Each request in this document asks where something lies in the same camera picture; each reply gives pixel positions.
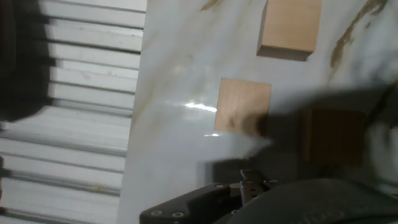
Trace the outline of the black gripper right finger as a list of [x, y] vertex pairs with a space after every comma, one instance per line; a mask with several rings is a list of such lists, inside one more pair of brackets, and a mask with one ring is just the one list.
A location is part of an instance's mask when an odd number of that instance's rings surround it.
[[266, 177], [261, 171], [254, 170], [253, 176], [255, 181], [261, 185], [264, 189], [273, 189], [280, 185], [279, 181], [276, 179], [270, 179]]

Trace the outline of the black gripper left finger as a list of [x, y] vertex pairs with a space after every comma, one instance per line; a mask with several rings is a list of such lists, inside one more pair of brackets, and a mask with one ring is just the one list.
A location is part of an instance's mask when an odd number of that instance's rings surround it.
[[241, 170], [238, 183], [213, 183], [171, 199], [139, 215], [140, 224], [225, 223], [261, 194], [261, 172]]

